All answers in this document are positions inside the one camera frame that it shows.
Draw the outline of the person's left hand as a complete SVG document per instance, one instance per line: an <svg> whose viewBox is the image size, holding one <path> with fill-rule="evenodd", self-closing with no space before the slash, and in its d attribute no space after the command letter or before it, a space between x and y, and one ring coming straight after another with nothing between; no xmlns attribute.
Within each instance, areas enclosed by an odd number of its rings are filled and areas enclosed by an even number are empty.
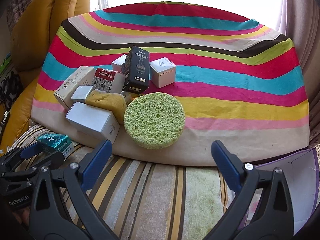
<svg viewBox="0 0 320 240"><path fill-rule="evenodd" d="M12 211L12 214L20 225L27 226L27 227L29 226L29 217L30 217L29 207L25 207L17 211Z"/></svg>

